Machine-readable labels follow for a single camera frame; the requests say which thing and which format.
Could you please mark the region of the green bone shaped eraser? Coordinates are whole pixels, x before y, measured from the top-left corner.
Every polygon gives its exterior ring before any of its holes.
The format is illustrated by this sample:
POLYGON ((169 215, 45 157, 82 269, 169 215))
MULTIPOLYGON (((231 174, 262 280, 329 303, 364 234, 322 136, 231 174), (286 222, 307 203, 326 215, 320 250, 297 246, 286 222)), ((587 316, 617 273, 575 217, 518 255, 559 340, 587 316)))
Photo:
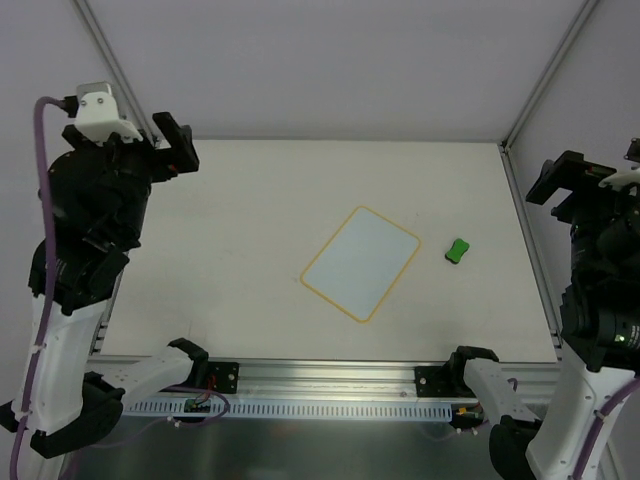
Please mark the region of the green bone shaped eraser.
POLYGON ((464 255, 469 251, 470 244, 462 238, 456 238, 451 247, 446 251, 444 258, 450 263, 457 265, 464 255))

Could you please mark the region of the yellow framed whiteboard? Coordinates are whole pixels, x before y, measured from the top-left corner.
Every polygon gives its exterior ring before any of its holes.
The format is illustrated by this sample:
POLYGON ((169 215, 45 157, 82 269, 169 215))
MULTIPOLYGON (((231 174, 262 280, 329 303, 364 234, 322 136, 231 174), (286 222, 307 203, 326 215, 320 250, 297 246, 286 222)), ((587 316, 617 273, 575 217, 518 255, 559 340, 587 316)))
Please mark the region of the yellow framed whiteboard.
POLYGON ((361 205, 313 257, 300 282, 354 321, 367 323, 420 248, 417 235, 361 205))

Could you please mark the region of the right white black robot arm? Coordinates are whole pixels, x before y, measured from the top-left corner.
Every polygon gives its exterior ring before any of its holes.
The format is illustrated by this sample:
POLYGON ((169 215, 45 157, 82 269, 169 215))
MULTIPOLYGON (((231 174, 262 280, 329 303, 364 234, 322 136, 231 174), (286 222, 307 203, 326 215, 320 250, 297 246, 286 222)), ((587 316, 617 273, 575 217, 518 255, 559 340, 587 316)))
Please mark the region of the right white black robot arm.
POLYGON ((526 407, 497 355, 461 346, 449 389, 479 401, 489 455, 504 479, 593 479, 624 402, 639 387, 639 173, 566 151, 546 161, 527 193, 570 227, 571 278, 560 305, 560 375, 544 417, 526 407))

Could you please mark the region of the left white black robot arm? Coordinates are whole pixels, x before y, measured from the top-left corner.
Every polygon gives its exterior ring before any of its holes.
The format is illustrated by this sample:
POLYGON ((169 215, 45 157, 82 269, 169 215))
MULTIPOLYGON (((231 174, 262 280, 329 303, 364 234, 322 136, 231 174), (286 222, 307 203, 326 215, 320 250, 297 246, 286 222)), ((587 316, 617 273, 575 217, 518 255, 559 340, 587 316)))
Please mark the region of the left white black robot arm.
POLYGON ((125 408, 158 391, 196 391, 208 379, 207 352, 183 338, 116 374, 86 368, 117 280, 140 245, 152 185, 199 168, 190 127, 167 112, 153 119, 164 148, 145 134, 127 141, 110 132, 97 143, 68 126, 63 135, 71 148, 47 171, 53 223, 28 281, 37 347, 20 393, 1 408, 2 426, 29 433, 31 448, 47 459, 104 439, 125 408))

